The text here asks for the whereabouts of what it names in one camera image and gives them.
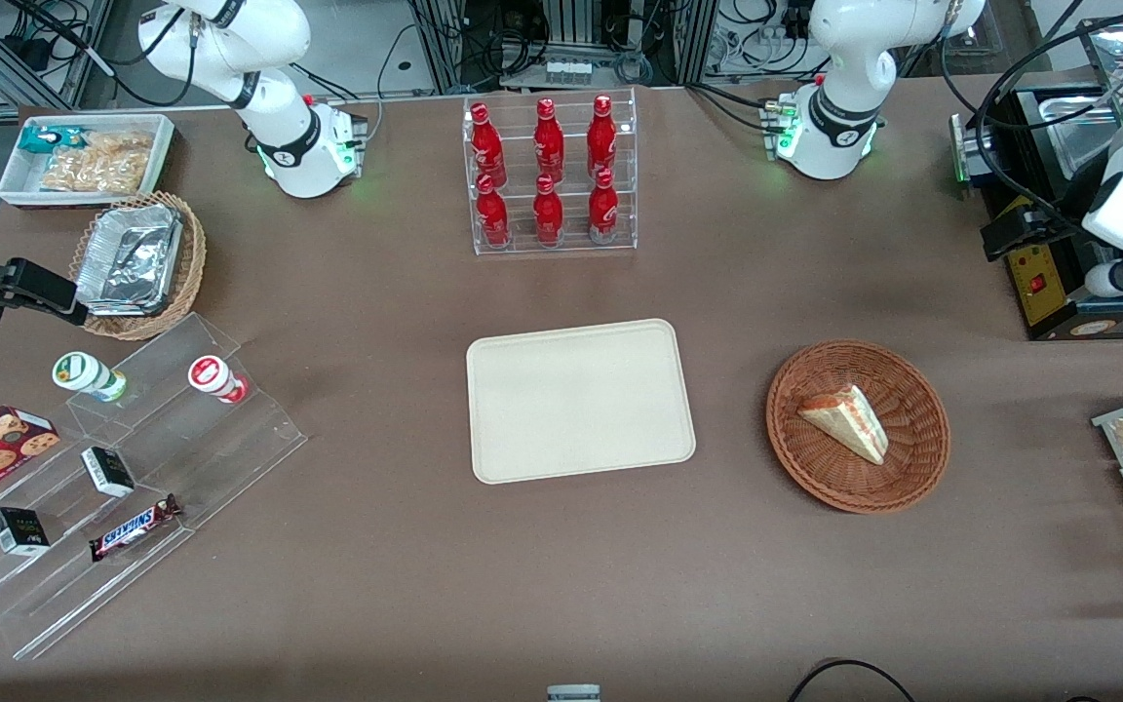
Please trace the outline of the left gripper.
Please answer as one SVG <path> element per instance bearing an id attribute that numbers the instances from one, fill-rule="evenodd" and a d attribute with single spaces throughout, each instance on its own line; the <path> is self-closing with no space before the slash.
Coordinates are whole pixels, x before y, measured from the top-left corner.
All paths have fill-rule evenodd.
<path id="1" fill-rule="evenodd" d="M 1011 256 L 1026 246 L 1048 246 L 1068 239 L 1075 256 L 1095 257 L 1093 237 L 1081 226 L 1089 203 L 1060 203 L 1058 212 L 1065 219 L 1046 215 L 1035 206 L 1011 206 L 982 227 L 982 243 L 987 246 L 987 261 Z"/>

